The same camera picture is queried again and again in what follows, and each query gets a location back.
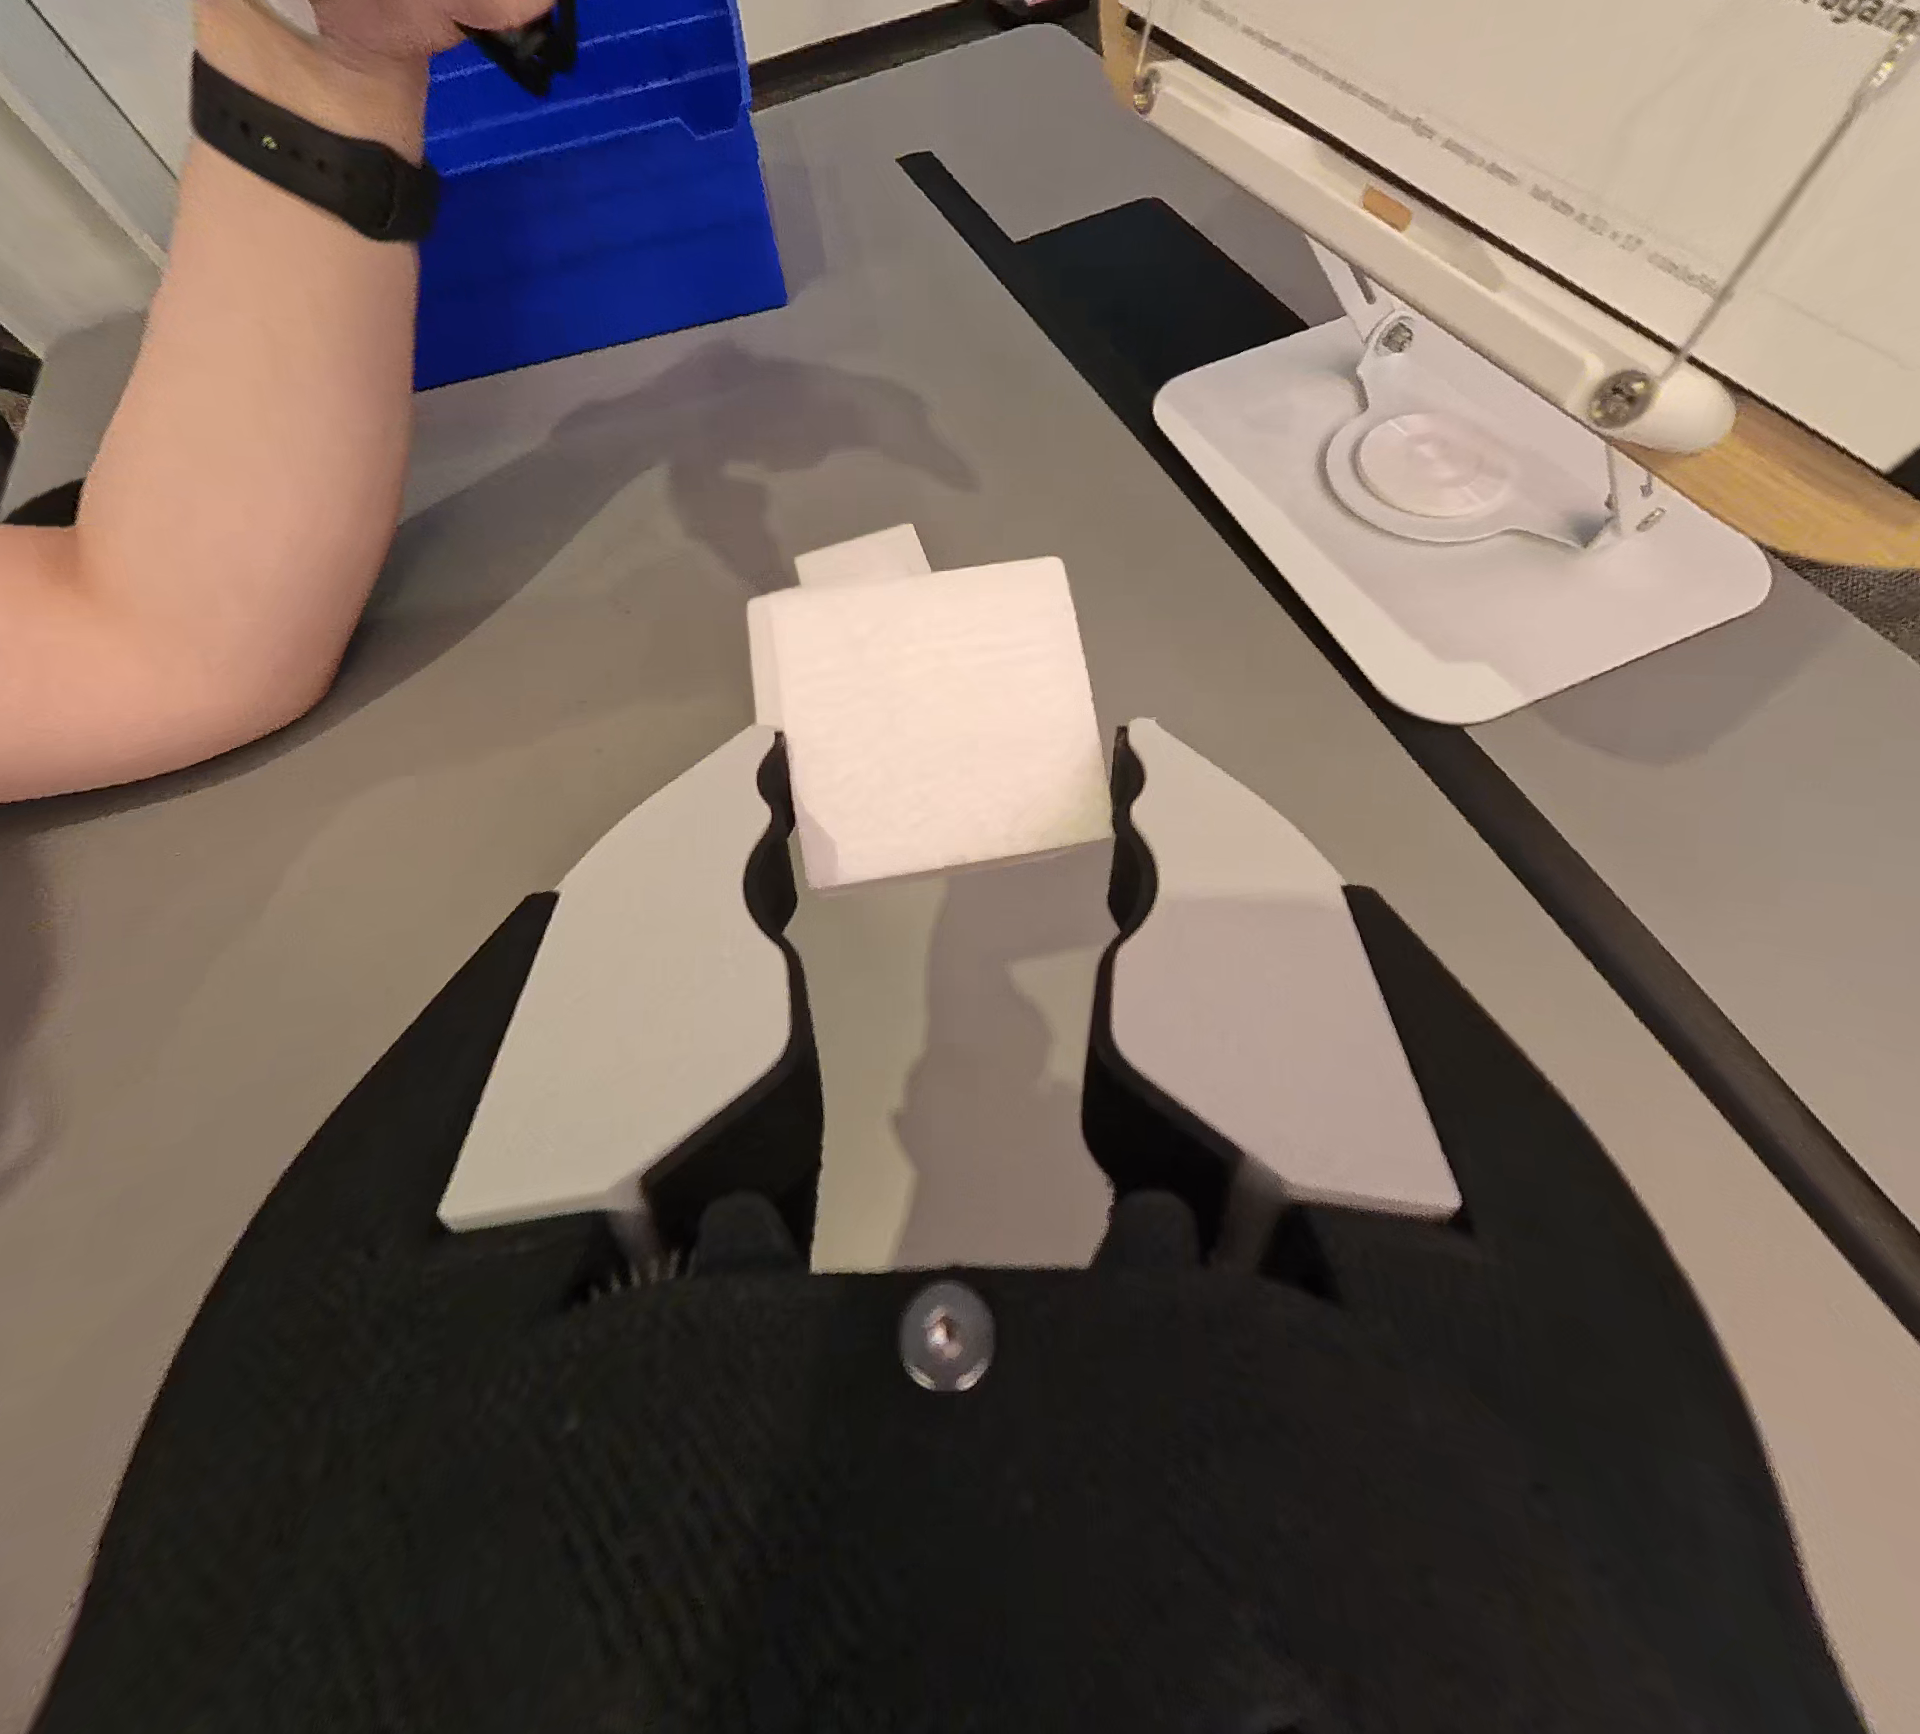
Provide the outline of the black wrist band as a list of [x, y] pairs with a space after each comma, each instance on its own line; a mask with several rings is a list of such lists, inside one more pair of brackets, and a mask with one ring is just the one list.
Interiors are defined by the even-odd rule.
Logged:
[[202, 146], [373, 242], [420, 244], [440, 218], [440, 175], [391, 146], [333, 132], [229, 80], [188, 70], [188, 123]]

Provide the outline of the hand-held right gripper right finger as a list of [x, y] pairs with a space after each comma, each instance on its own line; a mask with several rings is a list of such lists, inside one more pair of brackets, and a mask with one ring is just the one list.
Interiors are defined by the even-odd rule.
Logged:
[[1338, 868], [1152, 719], [1113, 761], [1114, 938], [1078, 1121], [1135, 1231], [1262, 1268], [1299, 1207], [1459, 1227], [1465, 1193]]

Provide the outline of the printed paper sheet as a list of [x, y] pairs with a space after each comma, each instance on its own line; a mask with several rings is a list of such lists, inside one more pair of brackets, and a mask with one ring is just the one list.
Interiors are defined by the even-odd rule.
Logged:
[[1124, 0], [1877, 474], [1918, 453], [1918, 0]]

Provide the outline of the blue plastic bin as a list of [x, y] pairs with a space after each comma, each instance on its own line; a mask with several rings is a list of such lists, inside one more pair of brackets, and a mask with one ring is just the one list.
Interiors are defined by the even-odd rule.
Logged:
[[589, 354], [788, 302], [737, 0], [579, 0], [534, 97], [433, 60], [415, 389]]

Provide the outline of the person's left forearm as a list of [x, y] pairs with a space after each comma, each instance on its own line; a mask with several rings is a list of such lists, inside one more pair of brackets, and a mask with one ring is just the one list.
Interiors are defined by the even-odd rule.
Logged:
[[4, 527], [4, 803], [264, 740], [337, 675], [415, 436], [420, 258], [191, 144], [70, 527]]

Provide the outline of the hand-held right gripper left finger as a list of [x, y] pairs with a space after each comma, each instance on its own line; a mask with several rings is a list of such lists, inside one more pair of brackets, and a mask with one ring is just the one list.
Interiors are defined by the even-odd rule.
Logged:
[[792, 834], [786, 740], [748, 726], [564, 875], [446, 1231], [603, 1217], [665, 1258], [712, 1201], [757, 1193], [812, 1252], [826, 1090]]

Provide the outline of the wooden board document stand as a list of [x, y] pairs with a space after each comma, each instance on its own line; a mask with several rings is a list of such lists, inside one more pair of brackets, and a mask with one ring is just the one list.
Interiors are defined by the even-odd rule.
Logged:
[[1307, 236], [1338, 318], [1155, 403], [1403, 712], [1479, 723], [1753, 615], [1779, 553], [1918, 564], [1877, 474], [1100, 0], [1114, 90]]

